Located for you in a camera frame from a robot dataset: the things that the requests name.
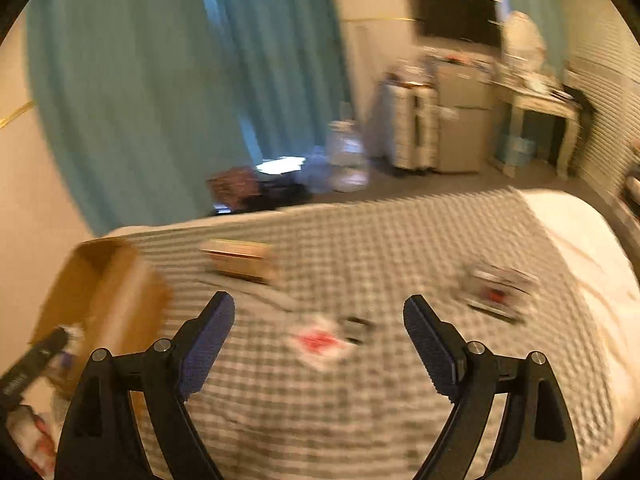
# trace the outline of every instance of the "floor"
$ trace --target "floor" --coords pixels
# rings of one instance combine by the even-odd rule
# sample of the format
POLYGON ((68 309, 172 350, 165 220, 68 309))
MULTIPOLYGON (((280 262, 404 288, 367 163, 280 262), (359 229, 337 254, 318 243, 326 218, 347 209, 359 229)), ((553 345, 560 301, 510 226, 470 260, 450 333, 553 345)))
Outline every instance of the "floor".
POLYGON ((370 180, 367 188, 352 192, 331 192, 316 195, 313 202, 331 203, 351 200, 380 200, 401 196, 448 194, 461 192, 479 192, 491 189, 504 189, 509 186, 517 189, 557 189, 571 193, 596 209, 606 208, 604 200, 580 178, 567 181, 556 175, 555 169, 542 160, 534 160, 521 168, 516 178, 509 178, 488 163, 480 173, 467 174, 415 174, 390 167, 383 160, 376 160, 370 167, 370 180))

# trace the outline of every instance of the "cardboard box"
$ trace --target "cardboard box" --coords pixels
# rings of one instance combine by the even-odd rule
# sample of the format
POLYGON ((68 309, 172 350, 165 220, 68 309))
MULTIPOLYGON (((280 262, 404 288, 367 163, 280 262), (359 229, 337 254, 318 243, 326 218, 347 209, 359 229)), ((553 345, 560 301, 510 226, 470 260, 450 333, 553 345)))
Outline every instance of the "cardboard box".
POLYGON ((273 283, 278 277, 273 249, 267 244, 214 238, 200 250, 209 256, 214 270, 225 276, 258 283, 273 283))
POLYGON ((50 378, 62 396, 71 398, 92 352, 113 355, 141 352, 158 338, 164 309, 171 298, 162 276, 120 238, 79 245, 60 271, 42 306, 31 342, 59 325, 80 324, 84 343, 69 374, 50 378))

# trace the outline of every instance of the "desk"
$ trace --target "desk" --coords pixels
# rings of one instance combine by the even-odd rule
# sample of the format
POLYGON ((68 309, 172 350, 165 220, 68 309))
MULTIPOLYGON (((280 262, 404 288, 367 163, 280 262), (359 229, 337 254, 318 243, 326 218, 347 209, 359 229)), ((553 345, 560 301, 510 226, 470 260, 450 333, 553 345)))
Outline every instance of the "desk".
MULTIPOLYGON (((520 137, 522 135, 522 123, 524 112, 531 110, 541 114, 555 115, 566 119, 566 130, 564 139, 558 156, 556 170, 561 178, 567 178, 567 171, 571 157, 574 153, 575 143, 578 140, 580 124, 578 122, 578 107, 572 102, 565 102, 550 95, 538 94, 526 88, 518 88, 502 83, 494 82, 495 90, 500 101, 511 104, 511 124, 509 128, 510 137, 520 137)), ((516 153, 509 150, 507 160, 500 162, 494 159, 494 163, 501 168, 502 172, 510 177, 516 172, 516 153)))

